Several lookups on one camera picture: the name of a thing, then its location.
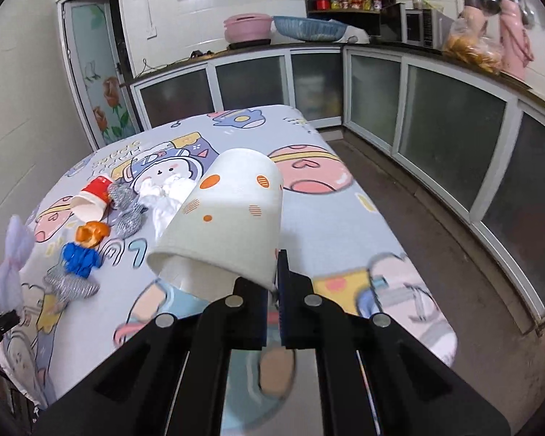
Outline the blue rubber glove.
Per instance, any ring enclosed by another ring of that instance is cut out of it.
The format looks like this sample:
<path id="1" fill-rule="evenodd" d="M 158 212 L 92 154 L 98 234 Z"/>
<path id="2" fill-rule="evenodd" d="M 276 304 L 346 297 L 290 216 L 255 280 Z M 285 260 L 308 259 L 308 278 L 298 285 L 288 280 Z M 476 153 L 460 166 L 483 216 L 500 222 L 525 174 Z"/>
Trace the blue rubber glove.
<path id="1" fill-rule="evenodd" d="M 62 248 L 62 264 L 67 274 L 87 279 L 93 269 L 101 267 L 102 257 L 95 249 L 67 243 Z"/>

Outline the orange peel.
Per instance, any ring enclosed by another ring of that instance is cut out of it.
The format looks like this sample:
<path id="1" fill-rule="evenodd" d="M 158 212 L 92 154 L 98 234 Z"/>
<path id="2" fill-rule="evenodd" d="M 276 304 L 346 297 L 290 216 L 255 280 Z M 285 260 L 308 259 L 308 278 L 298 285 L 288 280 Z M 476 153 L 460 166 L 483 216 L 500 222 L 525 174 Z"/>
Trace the orange peel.
<path id="1" fill-rule="evenodd" d="M 110 232 L 110 226 L 105 222 L 86 222 L 76 229 L 76 243 L 84 248 L 95 248 Z"/>

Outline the red white paper cup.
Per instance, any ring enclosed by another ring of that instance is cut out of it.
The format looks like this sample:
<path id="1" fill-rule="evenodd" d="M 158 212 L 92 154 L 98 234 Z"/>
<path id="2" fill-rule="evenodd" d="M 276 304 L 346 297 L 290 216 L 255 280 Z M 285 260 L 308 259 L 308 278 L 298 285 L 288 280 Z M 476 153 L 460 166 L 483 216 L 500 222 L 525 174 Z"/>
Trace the red white paper cup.
<path id="1" fill-rule="evenodd" d="M 100 222 L 110 204 L 112 180 L 104 175 L 92 179 L 70 200 L 70 210 L 83 222 Z"/>

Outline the white paper cup orange dots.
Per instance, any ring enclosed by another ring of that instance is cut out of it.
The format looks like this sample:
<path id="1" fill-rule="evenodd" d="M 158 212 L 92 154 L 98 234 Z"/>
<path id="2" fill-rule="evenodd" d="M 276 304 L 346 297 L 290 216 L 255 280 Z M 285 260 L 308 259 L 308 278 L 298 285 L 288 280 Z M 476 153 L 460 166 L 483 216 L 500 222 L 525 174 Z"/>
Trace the white paper cup orange dots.
<path id="1" fill-rule="evenodd" d="M 148 253 L 149 269 L 208 302 L 231 294 L 238 278 L 273 291 L 282 183 L 260 152 L 221 153 Z"/>

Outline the white tissue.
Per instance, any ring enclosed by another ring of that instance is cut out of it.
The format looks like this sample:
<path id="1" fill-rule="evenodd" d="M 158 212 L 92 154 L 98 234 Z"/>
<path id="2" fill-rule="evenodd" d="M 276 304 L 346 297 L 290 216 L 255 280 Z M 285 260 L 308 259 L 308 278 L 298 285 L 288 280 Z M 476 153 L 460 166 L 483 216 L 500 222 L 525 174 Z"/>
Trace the white tissue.
<path id="1" fill-rule="evenodd" d="M 138 202 L 151 211 L 151 222 L 158 242 L 172 219 L 197 185 L 195 180 L 170 175 L 161 183 L 145 179 Z"/>

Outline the white purple plastic bag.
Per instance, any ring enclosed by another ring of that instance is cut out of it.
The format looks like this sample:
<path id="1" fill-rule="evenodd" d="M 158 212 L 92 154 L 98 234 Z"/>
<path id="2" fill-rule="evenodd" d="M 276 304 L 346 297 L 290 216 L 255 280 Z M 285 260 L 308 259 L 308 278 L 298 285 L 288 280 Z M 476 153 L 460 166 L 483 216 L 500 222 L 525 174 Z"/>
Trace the white purple plastic bag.
<path id="1" fill-rule="evenodd" d="M 4 242 L 4 259 L 0 265 L 0 313 L 20 311 L 23 293 L 20 271 L 27 263 L 34 248 L 33 232 L 18 215 L 8 222 Z"/>

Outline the silver steel wool scrubber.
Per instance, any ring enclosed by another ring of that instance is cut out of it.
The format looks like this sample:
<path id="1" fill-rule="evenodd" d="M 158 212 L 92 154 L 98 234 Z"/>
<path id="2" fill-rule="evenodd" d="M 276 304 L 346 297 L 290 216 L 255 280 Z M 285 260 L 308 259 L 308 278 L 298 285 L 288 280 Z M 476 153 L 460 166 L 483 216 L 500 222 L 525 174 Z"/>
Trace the silver steel wool scrubber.
<path id="1" fill-rule="evenodd" d="M 135 235 L 144 225 L 146 206 L 138 202 L 140 196 L 123 179 L 114 181 L 108 188 L 110 205 L 115 212 L 111 225 L 117 238 Z"/>

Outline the floral glass door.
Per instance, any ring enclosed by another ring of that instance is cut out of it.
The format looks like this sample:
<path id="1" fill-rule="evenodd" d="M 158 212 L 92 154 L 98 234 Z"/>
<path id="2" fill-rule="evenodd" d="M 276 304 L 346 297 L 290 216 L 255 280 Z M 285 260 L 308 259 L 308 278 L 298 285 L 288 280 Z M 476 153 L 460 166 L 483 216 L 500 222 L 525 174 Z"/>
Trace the floral glass door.
<path id="1" fill-rule="evenodd" d="M 137 134 L 109 0 L 67 2 L 62 12 L 73 83 L 94 147 L 98 150 Z"/>

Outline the bag of bread buns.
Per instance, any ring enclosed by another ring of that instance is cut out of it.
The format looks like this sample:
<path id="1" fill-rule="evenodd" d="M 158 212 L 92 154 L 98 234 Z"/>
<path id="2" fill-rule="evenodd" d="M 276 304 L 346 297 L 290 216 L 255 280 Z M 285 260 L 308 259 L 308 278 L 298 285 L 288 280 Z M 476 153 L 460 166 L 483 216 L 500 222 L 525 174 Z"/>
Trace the bag of bread buns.
<path id="1" fill-rule="evenodd" d="M 452 23 L 442 51 L 448 57 L 476 65 L 489 73 L 498 74 L 502 69 L 502 45 L 474 31 L 464 18 Z"/>

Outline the microwave oven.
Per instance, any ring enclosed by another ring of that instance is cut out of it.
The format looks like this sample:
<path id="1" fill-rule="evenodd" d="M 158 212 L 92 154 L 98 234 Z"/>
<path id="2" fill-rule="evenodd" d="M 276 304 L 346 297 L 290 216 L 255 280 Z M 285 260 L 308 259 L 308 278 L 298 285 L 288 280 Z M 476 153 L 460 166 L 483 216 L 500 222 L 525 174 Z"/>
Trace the microwave oven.
<path id="1" fill-rule="evenodd" d="M 401 41 L 441 50 L 453 22 L 454 19 L 436 9 L 404 9 L 401 17 Z"/>

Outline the blue plastic basket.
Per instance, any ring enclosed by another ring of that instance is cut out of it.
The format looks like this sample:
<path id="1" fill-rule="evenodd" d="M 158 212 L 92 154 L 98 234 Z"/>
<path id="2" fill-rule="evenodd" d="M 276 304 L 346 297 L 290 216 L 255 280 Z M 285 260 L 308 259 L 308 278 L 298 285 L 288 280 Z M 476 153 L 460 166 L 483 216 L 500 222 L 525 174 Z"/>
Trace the blue plastic basket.
<path id="1" fill-rule="evenodd" d="M 347 29 L 345 24 L 337 21 L 292 16 L 273 16 L 272 21 L 280 35 L 306 43 L 334 43 Z"/>

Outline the pink thermos right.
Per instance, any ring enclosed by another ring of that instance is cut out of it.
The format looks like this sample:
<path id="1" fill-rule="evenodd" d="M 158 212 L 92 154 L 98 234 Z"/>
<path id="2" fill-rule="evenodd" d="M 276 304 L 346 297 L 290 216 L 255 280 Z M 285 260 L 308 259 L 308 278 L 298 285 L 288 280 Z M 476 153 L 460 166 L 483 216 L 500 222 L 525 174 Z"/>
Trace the pink thermos right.
<path id="1" fill-rule="evenodd" d="M 503 46 L 502 71 L 524 82 L 526 68 L 534 61 L 534 53 L 517 3 L 501 0 L 499 26 Z"/>

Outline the pink thermos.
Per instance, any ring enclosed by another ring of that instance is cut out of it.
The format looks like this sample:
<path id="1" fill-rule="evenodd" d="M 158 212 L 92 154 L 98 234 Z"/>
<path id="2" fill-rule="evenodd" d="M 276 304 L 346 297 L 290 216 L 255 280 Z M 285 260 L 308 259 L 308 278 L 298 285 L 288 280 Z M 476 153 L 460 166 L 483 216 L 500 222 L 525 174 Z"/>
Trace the pink thermos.
<path id="1" fill-rule="evenodd" d="M 480 8 L 479 0 L 464 0 L 464 9 L 461 16 L 476 36 L 484 34 L 487 20 L 483 10 Z"/>
<path id="2" fill-rule="evenodd" d="M 524 82 L 526 68 L 534 61 L 534 53 L 517 3 L 501 0 L 499 26 L 503 46 L 502 71 Z"/>

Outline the pink cooking pot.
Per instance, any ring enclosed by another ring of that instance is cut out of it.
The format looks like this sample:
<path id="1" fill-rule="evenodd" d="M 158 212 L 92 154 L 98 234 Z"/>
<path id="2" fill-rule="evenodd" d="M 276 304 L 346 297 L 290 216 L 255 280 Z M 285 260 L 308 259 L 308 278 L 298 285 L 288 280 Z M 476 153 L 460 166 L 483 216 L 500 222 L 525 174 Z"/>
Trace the pink cooking pot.
<path id="1" fill-rule="evenodd" d="M 273 17 L 261 13 L 239 14 L 223 22 L 224 38 L 229 49 L 238 49 L 271 43 Z"/>

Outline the pink thermos left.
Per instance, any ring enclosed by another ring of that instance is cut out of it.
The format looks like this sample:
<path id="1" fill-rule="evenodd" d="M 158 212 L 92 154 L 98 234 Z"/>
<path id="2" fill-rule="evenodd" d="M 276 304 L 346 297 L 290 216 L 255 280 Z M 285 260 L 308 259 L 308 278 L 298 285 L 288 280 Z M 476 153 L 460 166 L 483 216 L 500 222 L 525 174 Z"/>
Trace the pink thermos left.
<path id="1" fill-rule="evenodd" d="M 479 0 L 464 0 L 464 9 L 461 16 L 476 36 L 484 34 L 487 20 L 483 10 L 480 8 Z"/>

